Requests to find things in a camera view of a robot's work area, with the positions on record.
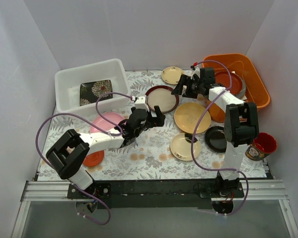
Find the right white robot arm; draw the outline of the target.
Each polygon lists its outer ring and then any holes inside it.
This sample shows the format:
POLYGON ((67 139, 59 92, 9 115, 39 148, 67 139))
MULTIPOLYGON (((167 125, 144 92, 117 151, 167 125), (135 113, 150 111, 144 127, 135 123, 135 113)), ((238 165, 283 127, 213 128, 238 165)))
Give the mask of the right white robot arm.
POLYGON ((182 74, 171 93, 194 99, 201 94, 224 111, 226 151, 223 167, 217 170, 214 191, 218 196, 226 197, 240 189, 239 176, 242 174, 240 167, 244 153, 258 137, 257 106, 254 102, 235 97, 229 88, 217 84, 213 68, 191 68, 192 75, 182 74))

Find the large yellow round plate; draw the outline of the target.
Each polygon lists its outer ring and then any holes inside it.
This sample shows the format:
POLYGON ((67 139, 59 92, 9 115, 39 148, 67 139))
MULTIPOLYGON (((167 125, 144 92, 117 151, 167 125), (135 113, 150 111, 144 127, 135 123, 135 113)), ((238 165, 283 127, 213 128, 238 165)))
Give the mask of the large yellow round plate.
MULTIPOLYGON (((199 118, 205 110, 205 107, 197 103, 182 104, 175 110, 174 121, 179 129, 192 134, 199 118)), ((206 112, 197 128, 196 134, 206 131, 211 125, 211 121, 209 112, 206 112)))

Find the pink round plate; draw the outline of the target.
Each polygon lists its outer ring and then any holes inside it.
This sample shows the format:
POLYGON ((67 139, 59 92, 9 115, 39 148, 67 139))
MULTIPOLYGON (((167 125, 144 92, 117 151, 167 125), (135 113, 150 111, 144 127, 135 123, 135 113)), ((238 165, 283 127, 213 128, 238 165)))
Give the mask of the pink round plate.
MULTIPOLYGON (((119 122, 124 119, 124 117, 122 115, 120 115, 118 113, 115 113, 115 112, 107 112, 107 113, 103 113, 102 115, 105 116, 107 119, 109 119, 111 122, 113 122, 115 124, 119 124, 119 122)), ((104 131, 108 131, 108 130, 115 127, 115 125, 113 125, 110 122, 106 121, 101 116, 98 116, 93 121, 93 124, 95 126, 97 126, 98 128, 103 129, 104 131)), ((90 127, 90 133, 97 133, 97 132, 100 132, 100 130, 93 127, 93 126, 90 127)))

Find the maroon rimmed round plate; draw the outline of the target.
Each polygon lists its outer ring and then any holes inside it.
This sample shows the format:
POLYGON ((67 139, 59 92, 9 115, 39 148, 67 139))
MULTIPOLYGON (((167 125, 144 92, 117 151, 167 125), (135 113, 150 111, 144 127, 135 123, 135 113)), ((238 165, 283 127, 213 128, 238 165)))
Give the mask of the maroon rimmed round plate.
POLYGON ((159 106, 163 114, 175 110, 179 104, 179 96, 172 95, 172 91, 173 88, 165 85, 150 88, 146 92, 149 109, 155 112, 154 107, 159 106))

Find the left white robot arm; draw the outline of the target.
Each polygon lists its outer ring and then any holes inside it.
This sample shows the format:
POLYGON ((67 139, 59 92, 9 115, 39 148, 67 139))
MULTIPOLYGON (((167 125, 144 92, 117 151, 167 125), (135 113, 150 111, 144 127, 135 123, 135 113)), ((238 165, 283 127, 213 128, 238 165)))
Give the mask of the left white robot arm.
POLYGON ((155 117, 146 109, 132 107, 128 119, 104 132, 80 134, 69 129, 48 150, 46 159, 61 179, 76 185, 84 198, 91 198, 96 187, 94 179, 81 166, 85 158, 94 152, 126 147, 134 143, 143 131, 164 126, 165 115, 159 106, 154 110, 155 117))

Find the black square floral plate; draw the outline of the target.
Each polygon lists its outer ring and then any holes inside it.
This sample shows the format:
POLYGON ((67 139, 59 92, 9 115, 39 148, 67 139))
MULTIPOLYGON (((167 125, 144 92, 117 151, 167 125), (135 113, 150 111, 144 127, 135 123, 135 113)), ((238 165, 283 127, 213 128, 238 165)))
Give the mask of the black square floral plate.
POLYGON ((112 83, 109 79, 82 83, 80 85, 79 105, 95 103, 100 96, 112 92, 112 89, 112 83))

